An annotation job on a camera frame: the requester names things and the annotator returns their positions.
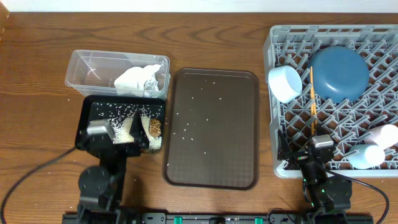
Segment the brown mushroom food scrap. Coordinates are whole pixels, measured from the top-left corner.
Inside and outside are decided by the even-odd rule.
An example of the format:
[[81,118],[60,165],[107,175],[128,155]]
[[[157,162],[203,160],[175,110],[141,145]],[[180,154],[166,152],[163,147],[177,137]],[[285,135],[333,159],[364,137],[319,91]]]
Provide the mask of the brown mushroom food scrap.
[[158,119],[151,119],[149,121],[149,134],[154,138],[158,138],[162,134],[161,127],[162,123]]

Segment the light blue cup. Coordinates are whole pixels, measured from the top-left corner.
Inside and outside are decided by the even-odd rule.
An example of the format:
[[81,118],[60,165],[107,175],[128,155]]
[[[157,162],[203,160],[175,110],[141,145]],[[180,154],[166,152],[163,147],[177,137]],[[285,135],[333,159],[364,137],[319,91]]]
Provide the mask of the light blue cup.
[[349,163],[355,169],[369,169],[384,162],[385,152],[378,145],[358,144],[350,149],[353,152],[349,157]]

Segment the white napkin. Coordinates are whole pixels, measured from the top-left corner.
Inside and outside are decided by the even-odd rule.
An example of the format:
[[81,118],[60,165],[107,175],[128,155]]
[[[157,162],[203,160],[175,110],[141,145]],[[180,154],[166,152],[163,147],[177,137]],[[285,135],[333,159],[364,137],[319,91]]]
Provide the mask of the white napkin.
[[136,91],[144,91],[144,83],[155,77],[161,65],[147,65],[142,67],[132,67],[126,70],[120,77],[115,79],[114,86],[119,95],[133,94]]

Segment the pink cup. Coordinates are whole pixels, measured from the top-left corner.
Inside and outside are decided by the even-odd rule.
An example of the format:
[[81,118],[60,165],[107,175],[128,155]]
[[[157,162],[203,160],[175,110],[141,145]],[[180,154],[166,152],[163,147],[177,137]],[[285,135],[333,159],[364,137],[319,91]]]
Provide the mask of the pink cup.
[[367,131],[364,139],[366,144],[376,144],[381,149],[387,149],[397,143],[397,126],[385,124]]

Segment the light blue rice bowl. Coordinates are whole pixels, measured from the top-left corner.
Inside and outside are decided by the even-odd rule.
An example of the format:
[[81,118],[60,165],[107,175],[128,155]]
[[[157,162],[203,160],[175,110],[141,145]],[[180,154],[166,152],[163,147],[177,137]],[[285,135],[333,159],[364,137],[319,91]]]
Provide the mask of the light blue rice bowl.
[[298,72],[291,66],[272,68],[268,84],[273,95],[282,103],[289,103],[302,93],[302,81]]

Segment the dark blue plate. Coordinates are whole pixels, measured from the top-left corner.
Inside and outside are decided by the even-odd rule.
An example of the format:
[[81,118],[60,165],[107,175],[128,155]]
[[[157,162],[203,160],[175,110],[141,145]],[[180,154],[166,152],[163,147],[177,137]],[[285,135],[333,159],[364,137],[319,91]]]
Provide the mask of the dark blue plate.
[[365,60],[347,47],[332,46],[311,57],[307,68],[313,70],[315,93],[323,100],[341,103],[358,100],[369,84]]

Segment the wooden chopstick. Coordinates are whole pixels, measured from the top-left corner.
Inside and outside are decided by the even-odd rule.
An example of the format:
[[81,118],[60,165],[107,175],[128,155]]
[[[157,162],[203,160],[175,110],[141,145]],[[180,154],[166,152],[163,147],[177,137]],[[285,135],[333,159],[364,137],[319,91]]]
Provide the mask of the wooden chopstick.
[[315,93],[315,90],[313,87],[313,67],[310,67],[310,84],[311,84],[310,96],[312,99],[312,93]]
[[311,129],[312,129],[312,134],[314,134],[317,130],[317,124],[318,124],[318,118],[317,118],[317,105],[316,105],[316,98],[315,94],[312,93],[312,100],[313,100],[313,105],[312,105],[312,116],[315,117]]

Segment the yellow green snack wrapper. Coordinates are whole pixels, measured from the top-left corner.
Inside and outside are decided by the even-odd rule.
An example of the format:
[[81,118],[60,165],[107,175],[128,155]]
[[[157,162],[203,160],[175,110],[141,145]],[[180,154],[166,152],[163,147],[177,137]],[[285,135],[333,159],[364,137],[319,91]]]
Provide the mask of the yellow green snack wrapper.
[[143,96],[147,98],[157,98],[158,95],[159,95],[158,81],[156,80],[155,77],[152,77],[144,83]]

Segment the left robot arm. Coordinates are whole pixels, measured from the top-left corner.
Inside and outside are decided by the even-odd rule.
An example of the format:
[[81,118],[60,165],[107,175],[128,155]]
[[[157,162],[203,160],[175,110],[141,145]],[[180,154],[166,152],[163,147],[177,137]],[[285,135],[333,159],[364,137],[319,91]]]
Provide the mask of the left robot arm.
[[77,223],[140,223],[133,208],[120,206],[128,157],[141,155],[149,140],[140,113],[134,113],[129,132],[133,142],[115,144],[114,129],[108,119],[91,121],[78,135],[75,146],[99,159],[99,165],[85,169],[79,177],[80,199]]

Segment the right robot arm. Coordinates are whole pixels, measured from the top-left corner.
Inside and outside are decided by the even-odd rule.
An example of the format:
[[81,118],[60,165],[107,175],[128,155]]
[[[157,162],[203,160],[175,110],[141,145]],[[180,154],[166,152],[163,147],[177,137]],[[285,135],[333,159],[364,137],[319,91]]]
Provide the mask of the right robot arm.
[[282,131],[277,132],[279,161],[300,169],[305,200],[312,204],[295,223],[347,223],[345,210],[351,207],[352,182],[337,175],[328,176],[324,163],[333,159],[336,141],[324,132],[315,134],[307,145],[293,151]]

